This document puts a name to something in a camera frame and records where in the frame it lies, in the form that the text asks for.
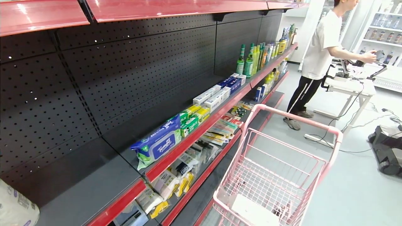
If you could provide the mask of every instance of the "white t-shirt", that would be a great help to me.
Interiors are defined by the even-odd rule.
[[[301,75],[313,80],[323,78],[332,62],[328,47],[341,46],[339,43],[342,18],[332,10],[320,21],[304,57]]]

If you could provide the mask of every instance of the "man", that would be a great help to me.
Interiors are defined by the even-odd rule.
[[[305,118],[313,114],[306,111],[306,103],[316,93],[334,57],[345,60],[360,60],[373,63],[375,50],[364,54],[351,53],[339,43],[342,16],[353,10],[359,0],[335,0],[334,9],[320,21],[304,58],[299,86],[290,99],[287,111]],[[283,121],[294,130],[300,130],[297,121],[284,118]]]

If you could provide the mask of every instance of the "refrigerator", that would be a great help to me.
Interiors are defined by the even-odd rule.
[[[351,50],[377,50],[378,61],[387,64],[388,70],[376,77],[374,85],[402,92],[402,0],[374,0],[367,20],[360,26]]]

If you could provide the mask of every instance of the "paper towel roll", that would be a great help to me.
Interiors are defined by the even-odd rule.
[[[38,206],[0,179],[0,225],[34,226],[38,219]]]

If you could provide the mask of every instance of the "white wall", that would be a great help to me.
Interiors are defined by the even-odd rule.
[[[301,62],[305,52],[307,51],[307,47],[310,43],[311,37],[314,34],[314,31],[318,25],[318,21],[321,16],[322,7],[324,6],[324,0],[314,0],[310,1],[310,6],[307,11],[306,17],[293,17],[286,16],[286,14],[282,14],[281,24],[279,26],[279,32],[277,40],[279,40],[282,36],[283,28],[290,27],[291,24],[295,24],[297,30],[296,42],[299,43],[298,50],[294,51],[294,53],[289,58],[290,61],[293,62]]]

